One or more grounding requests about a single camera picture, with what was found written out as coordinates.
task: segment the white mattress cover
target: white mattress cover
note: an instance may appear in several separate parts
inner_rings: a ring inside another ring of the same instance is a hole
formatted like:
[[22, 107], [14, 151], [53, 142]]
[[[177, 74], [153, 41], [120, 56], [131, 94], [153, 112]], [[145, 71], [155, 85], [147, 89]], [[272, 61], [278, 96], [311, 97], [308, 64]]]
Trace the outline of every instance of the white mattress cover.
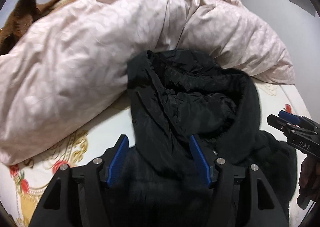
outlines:
[[[298, 90], [294, 85], [269, 84], [258, 80], [254, 82], [260, 98], [260, 128], [273, 134], [276, 139], [285, 141], [286, 138], [280, 131], [267, 124], [267, 116], [277, 115], [284, 109], [285, 104], [290, 104], [294, 114], [310, 118]], [[85, 165], [112, 147], [120, 134], [129, 137], [130, 146], [135, 144], [130, 102], [126, 94], [49, 150], [17, 166], [12, 166], [11, 169], [0, 164], [0, 200], [17, 225], [28, 226], [45, 187], [60, 164]], [[297, 151], [298, 175], [305, 157], [306, 155]], [[307, 211], [298, 207], [296, 203], [298, 195], [297, 185], [295, 195], [290, 202], [291, 227], [298, 226]]]

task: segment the silver screw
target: silver screw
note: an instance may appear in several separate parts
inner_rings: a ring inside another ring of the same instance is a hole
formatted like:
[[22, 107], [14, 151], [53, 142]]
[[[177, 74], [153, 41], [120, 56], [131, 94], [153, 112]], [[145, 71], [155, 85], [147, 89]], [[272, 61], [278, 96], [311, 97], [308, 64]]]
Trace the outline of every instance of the silver screw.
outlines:
[[65, 170], [67, 170], [68, 165], [67, 164], [62, 164], [59, 168], [60, 168], [60, 170], [65, 171]]
[[217, 163], [223, 165], [226, 162], [224, 158], [217, 158]]
[[250, 167], [253, 171], [257, 171], [259, 169], [258, 165], [256, 164], [252, 164]]
[[95, 159], [93, 160], [93, 163], [96, 164], [96, 165], [100, 164], [101, 162], [102, 162], [102, 159], [101, 159], [101, 158], [95, 158]]

